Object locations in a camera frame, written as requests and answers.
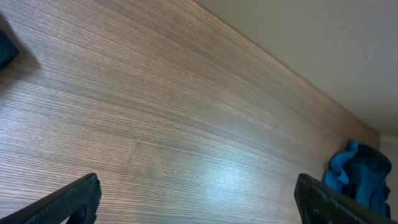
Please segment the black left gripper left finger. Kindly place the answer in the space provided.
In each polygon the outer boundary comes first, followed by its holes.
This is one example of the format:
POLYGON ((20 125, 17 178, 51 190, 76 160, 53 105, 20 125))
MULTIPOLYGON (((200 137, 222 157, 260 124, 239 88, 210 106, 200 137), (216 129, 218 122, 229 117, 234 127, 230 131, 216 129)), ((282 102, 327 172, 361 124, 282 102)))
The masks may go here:
POLYGON ((100 205, 100 180, 87 174, 50 195, 1 219, 1 223, 82 223, 94 224, 100 205))

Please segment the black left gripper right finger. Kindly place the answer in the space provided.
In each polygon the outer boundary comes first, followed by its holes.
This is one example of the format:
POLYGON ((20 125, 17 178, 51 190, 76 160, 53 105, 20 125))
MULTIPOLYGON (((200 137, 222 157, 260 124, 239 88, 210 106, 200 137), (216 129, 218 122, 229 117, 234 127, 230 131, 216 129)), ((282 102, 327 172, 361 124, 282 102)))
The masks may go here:
POLYGON ((298 175, 294 197, 303 224, 397 224, 308 174, 298 175))

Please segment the dark green shorts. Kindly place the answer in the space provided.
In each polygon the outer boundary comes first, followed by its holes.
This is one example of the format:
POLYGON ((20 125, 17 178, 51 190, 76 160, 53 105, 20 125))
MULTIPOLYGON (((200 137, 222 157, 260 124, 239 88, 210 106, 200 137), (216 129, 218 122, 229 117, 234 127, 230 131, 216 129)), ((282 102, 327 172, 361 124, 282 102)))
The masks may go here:
POLYGON ((1 29, 1 45, 0 45, 0 68, 6 68, 18 55, 20 50, 15 42, 13 35, 1 29))

